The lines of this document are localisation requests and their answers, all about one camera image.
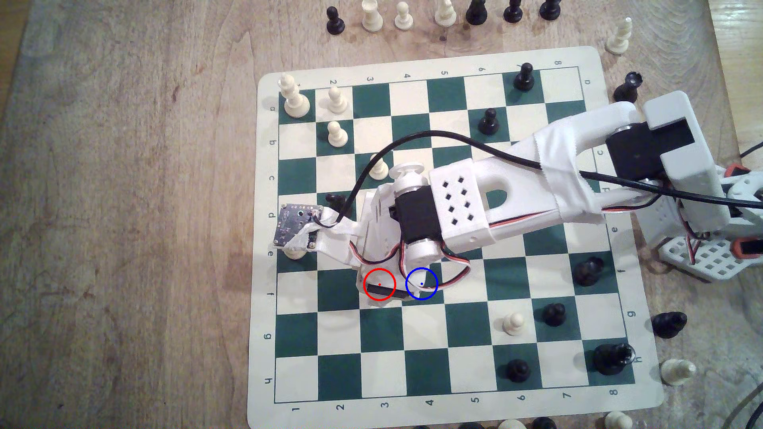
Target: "white pawn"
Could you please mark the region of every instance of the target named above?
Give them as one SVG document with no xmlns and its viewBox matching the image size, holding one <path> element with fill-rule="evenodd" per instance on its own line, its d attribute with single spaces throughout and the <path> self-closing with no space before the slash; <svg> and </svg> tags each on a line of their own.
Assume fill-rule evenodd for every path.
<svg viewBox="0 0 763 429">
<path fill-rule="evenodd" d="M 281 74 L 278 80 L 278 87 L 281 89 L 281 95 L 286 98 L 284 110 L 292 118 L 301 118 L 310 111 L 310 100 L 299 93 L 299 88 L 294 83 L 294 78 L 286 73 Z"/>
<path fill-rule="evenodd" d="M 375 153 L 371 155 L 371 159 L 373 159 L 374 156 L 376 156 Z M 371 169 L 369 176 L 374 180 L 384 180 L 384 178 L 387 177 L 387 173 L 389 173 L 389 167 L 387 166 L 387 163 L 381 159 L 376 163 L 374 168 Z"/>
<path fill-rule="evenodd" d="M 511 313 L 504 318 L 504 331 L 509 335 L 518 335 L 524 329 L 524 316 Z"/>
<path fill-rule="evenodd" d="M 621 55 L 628 49 L 628 39 L 630 39 L 633 23 L 630 17 L 623 19 L 617 25 L 617 32 L 613 34 L 604 44 L 604 49 L 609 53 Z"/>
<path fill-rule="evenodd" d="M 697 372 L 697 367 L 684 359 L 668 359 L 660 365 L 662 381 L 669 385 L 682 385 Z"/>
<path fill-rule="evenodd" d="M 450 27 L 456 22 L 456 10 L 450 0 L 437 0 L 434 21 L 442 27 Z"/>
<path fill-rule="evenodd" d="M 329 88 L 329 110 L 337 115 L 343 113 L 347 109 L 347 98 L 342 95 L 342 90 L 336 86 Z"/>
<path fill-rule="evenodd" d="M 408 13 L 408 3 L 398 3 L 398 16 L 394 17 L 394 26 L 401 30 L 408 30 L 414 26 L 414 17 Z"/>
<path fill-rule="evenodd" d="M 372 33 L 382 29 L 384 18 L 379 14 L 376 0 L 363 0 L 363 28 Z"/>
<path fill-rule="evenodd" d="M 339 122 L 331 121 L 327 125 L 329 128 L 329 143 L 334 147 L 342 147 L 347 144 L 347 131 L 339 126 Z"/>
<path fill-rule="evenodd" d="M 604 418 L 604 427 L 606 429 L 631 429 L 633 419 L 621 411 L 612 411 Z"/>
</svg>

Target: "blue circle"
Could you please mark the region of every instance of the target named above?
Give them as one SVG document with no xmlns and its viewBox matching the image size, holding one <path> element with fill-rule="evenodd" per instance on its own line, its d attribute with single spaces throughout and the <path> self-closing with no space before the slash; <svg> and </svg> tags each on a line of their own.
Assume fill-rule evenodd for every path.
<svg viewBox="0 0 763 429">
<path fill-rule="evenodd" d="M 410 278 L 410 275 L 418 271 L 419 269 L 425 269 L 426 271 L 429 271 L 434 276 L 434 291 L 432 292 L 432 295 L 427 296 L 426 298 L 416 298 L 414 294 L 410 293 L 410 289 L 408 288 L 408 279 Z M 437 278 L 437 274 L 434 273 L 431 269 L 424 268 L 423 266 L 420 266 L 414 270 L 412 270 L 410 273 L 408 273 L 407 276 L 405 276 L 405 290 L 408 291 L 408 295 L 410 295 L 413 299 L 418 299 L 419 301 L 426 301 L 429 298 L 432 298 L 434 294 L 437 293 L 437 288 L 439 288 L 439 279 Z"/>
</svg>

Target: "black pawn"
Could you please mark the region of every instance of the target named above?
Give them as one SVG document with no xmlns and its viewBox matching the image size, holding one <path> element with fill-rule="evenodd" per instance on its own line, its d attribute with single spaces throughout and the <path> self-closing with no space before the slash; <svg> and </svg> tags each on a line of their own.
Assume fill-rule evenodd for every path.
<svg viewBox="0 0 763 429">
<path fill-rule="evenodd" d="M 562 8 L 559 7 L 561 1 L 562 0 L 546 0 L 543 2 L 538 11 L 540 17 L 546 21 L 554 21 L 556 18 L 559 18 L 559 14 L 562 13 Z"/>
<path fill-rule="evenodd" d="M 657 314 L 652 318 L 652 331 L 656 336 L 667 340 L 678 335 L 687 321 L 686 314 L 680 311 Z"/>
<path fill-rule="evenodd" d="M 625 83 L 615 88 L 612 98 L 616 102 L 632 102 L 635 103 L 639 97 L 639 87 L 644 80 L 641 78 L 641 73 L 631 72 L 625 75 Z"/>
<path fill-rule="evenodd" d="M 528 92 L 535 85 L 533 77 L 533 65 L 524 63 L 520 67 L 520 72 L 514 77 L 514 88 L 521 92 Z"/>
<path fill-rule="evenodd" d="M 339 18 L 339 12 L 333 6 L 329 6 L 326 9 L 326 16 L 329 17 L 329 21 L 326 23 L 326 30 L 336 36 L 344 31 L 344 21 Z"/>
<path fill-rule="evenodd" d="M 496 112 L 494 108 L 485 110 L 485 116 L 480 119 L 477 124 L 479 132 L 491 136 L 498 132 L 498 128 L 501 124 L 498 123 L 498 119 L 495 118 Z"/>
<path fill-rule="evenodd" d="M 471 25 L 484 24 L 488 19 L 488 10 L 485 7 L 485 0 L 472 0 L 469 8 L 466 9 L 466 22 Z"/>
<path fill-rule="evenodd" d="M 581 286 L 593 286 L 599 281 L 603 270 L 604 261 L 592 256 L 575 265 L 575 268 L 572 269 L 572 281 Z"/>
<path fill-rule="evenodd" d="M 564 304 L 548 304 L 543 307 L 541 318 L 549 326 L 557 327 L 567 320 L 567 309 Z"/>
<path fill-rule="evenodd" d="M 530 377 L 530 366 L 524 360 L 512 360 L 506 364 L 506 377 L 515 383 L 525 382 Z"/>
<path fill-rule="evenodd" d="M 509 7 L 504 9 L 504 21 L 516 24 L 522 19 L 522 0 L 509 0 Z"/>
<path fill-rule="evenodd" d="M 636 358 L 630 344 L 601 344 L 594 349 L 594 367 L 605 376 L 620 374 Z"/>
<path fill-rule="evenodd" d="M 556 423 L 547 417 L 538 417 L 533 420 L 533 429 L 556 429 Z"/>
</svg>

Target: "red circle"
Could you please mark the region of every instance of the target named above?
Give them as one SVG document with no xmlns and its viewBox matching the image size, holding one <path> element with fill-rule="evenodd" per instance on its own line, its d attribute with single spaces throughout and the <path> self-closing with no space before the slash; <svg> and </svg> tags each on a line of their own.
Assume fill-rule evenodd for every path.
<svg viewBox="0 0 763 429">
<path fill-rule="evenodd" d="M 392 278 L 392 285 L 394 287 L 392 288 L 392 292 L 389 292 L 389 295 L 387 295 L 387 298 L 376 299 L 376 298 L 372 297 L 371 294 L 369 294 L 369 291 L 365 290 L 365 281 L 369 279 L 369 274 L 373 273 L 374 271 L 376 271 L 378 269 L 380 269 L 381 271 L 386 272 Z M 392 273 L 390 273 L 390 271 L 388 269 L 374 268 L 371 271 L 369 271 L 368 274 L 365 275 L 365 277 L 363 277 L 363 291 L 365 292 L 366 295 L 369 296 L 370 299 L 373 299 L 374 301 L 387 301 L 389 298 L 392 297 L 392 294 L 394 293 L 395 289 L 397 289 L 397 288 L 398 288 L 398 281 L 394 279 L 394 276 L 392 275 Z"/>
</svg>

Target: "chessboard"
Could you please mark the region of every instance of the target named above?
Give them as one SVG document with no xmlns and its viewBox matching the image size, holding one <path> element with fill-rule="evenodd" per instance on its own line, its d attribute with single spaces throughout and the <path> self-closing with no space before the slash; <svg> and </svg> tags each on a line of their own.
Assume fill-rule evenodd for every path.
<svg viewBox="0 0 763 429">
<path fill-rule="evenodd" d="M 535 67 L 528 92 L 512 86 L 520 64 Z M 371 155 L 421 130 L 447 130 L 506 149 L 557 119 L 608 103 L 593 47 L 463 56 L 289 72 L 311 103 L 302 118 L 284 110 L 280 73 L 257 92 L 256 198 L 248 415 L 251 427 L 390 427 L 649 408 L 662 403 L 633 226 L 627 213 L 607 223 L 561 224 L 465 253 L 471 273 L 426 301 L 373 302 L 356 288 L 357 272 L 323 254 L 290 260 L 272 246 L 281 204 L 325 205 L 348 195 Z M 335 115 L 328 89 L 348 108 Z M 486 108 L 501 123 L 477 130 Z M 327 123 L 349 136 L 327 141 Z M 487 154 L 428 137 L 385 156 L 427 170 Z M 578 157 L 580 169 L 613 174 L 606 147 Z M 384 182 L 367 178 L 350 213 Z M 591 182 L 594 191 L 607 184 Z M 489 207 L 505 195 L 484 196 Z M 605 261 L 593 286 L 571 279 L 590 256 Z M 458 266 L 434 263 L 440 281 Z M 560 302 L 567 321 L 542 322 L 540 309 Z M 529 321 L 521 335 L 501 329 L 507 314 Z M 603 376 L 591 361 L 600 344 L 627 342 L 635 362 Z M 506 363 L 531 368 L 522 383 Z"/>
</svg>

